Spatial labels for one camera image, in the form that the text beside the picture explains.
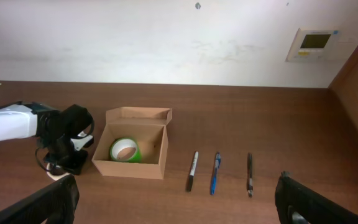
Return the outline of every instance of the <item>wooden trim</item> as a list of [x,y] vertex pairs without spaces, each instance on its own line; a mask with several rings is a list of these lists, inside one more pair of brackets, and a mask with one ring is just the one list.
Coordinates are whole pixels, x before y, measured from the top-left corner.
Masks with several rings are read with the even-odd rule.
[[333,90],[336,89],[343,82],[343,80],[346,79],[347,75],[353,70],[353,68],[357,64],[358,64],[358,46],[354,50],[350,58],[347,60],[347,62],[343,65],[343,67],[341,68],[341,70],[336,75],[336,77],[331,82],[328,88]]

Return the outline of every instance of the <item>blue pen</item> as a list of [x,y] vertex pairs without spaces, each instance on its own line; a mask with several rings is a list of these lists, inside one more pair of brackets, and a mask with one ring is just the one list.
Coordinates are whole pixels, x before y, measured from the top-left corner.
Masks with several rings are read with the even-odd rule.
[[221,166],[221,155],[219,152],[217,152],[216,158],[215,158],[215,168],[214,168],[214,173],[213,173],[212,182],[211,182],[211,195],[214,195],[214,193],[215,193],[216,175],[218,174],[218,169],[220,166]]

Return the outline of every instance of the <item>green tape roll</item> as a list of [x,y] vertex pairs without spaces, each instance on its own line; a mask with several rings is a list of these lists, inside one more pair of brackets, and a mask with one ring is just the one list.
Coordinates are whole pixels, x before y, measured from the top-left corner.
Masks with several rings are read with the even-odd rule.
[[[135,148],[135,153],[126,160],[120,160],[118,159],[118,154],[126,148]],[[120,138],[117,139],[112,146],[110,147],[110,156],[111,159],[117,162],[140,162],[142,159],[142,156],[140,155],[139,146],[137,145],[137,142],[132,138]]]

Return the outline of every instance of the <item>box lid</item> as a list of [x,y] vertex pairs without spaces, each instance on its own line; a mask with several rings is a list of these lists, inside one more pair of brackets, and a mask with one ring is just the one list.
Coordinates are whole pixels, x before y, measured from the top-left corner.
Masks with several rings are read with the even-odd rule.
[[106,112],[106,122],[114,124],[167,125],[171,119],[171,108],[121,107]]

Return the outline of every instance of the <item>white marker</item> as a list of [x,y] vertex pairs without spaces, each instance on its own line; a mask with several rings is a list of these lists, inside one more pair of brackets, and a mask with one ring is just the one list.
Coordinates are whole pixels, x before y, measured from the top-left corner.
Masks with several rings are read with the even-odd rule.
[[197,159],[198,159],[198,152],[194,153],[194,159],[193,159],[193,163],[191,165],[189,179],[188,179],[187,187],[186,187],[187,192],[191,192],[191,187],[193,186],[193,179],[194,179],[194,174],[196,172]]

